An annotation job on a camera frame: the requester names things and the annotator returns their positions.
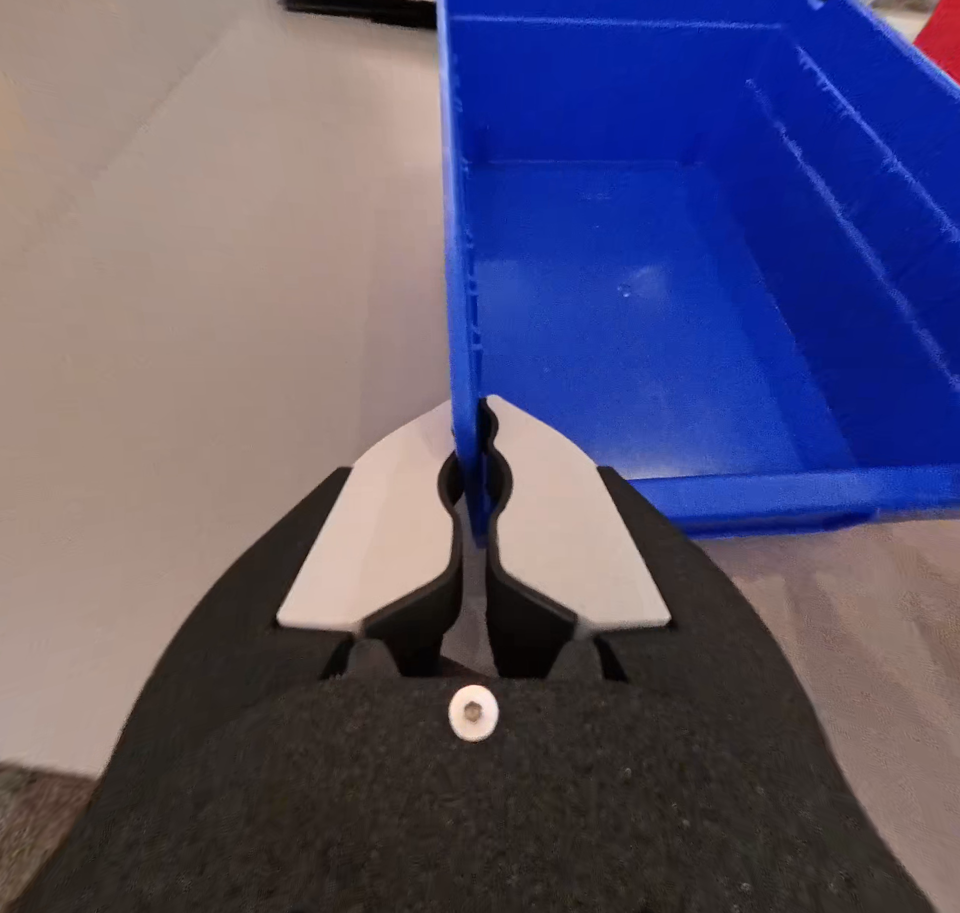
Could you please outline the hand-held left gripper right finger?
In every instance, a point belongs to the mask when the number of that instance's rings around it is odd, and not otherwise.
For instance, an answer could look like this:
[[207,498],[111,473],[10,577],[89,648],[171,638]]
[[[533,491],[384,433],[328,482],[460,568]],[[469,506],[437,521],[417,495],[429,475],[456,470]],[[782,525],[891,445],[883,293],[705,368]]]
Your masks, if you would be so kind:
[[601,476],[576,443],[500,395],[484,399],[488,536],[503,578],[577,637],[666,628],[671,614]]

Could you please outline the blue plastic bin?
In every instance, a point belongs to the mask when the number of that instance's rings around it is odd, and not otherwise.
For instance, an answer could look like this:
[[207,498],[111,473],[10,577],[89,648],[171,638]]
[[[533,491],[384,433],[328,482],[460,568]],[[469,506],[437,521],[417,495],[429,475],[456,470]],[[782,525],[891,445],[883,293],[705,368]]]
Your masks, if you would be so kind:
[[438,0],[455,448],[692,536],[958,514],[958,84],[857,0]]

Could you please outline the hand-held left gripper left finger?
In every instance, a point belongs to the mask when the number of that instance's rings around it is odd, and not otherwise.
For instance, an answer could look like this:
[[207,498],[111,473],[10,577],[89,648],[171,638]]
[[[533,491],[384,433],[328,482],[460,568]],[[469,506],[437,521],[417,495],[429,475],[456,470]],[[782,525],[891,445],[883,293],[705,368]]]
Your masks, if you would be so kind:
[[287,629],[363,632],[457,567],[463,492],[450,400],[379,439],[350,468],[278,609]]

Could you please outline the red plastic bin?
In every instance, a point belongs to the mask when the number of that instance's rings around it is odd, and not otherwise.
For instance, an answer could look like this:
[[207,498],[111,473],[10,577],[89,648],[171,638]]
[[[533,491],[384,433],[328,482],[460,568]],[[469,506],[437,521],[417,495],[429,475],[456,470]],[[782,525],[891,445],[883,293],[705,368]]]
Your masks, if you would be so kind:
[[914,44],[932,64],[959,83],[959,0],[940,0]]

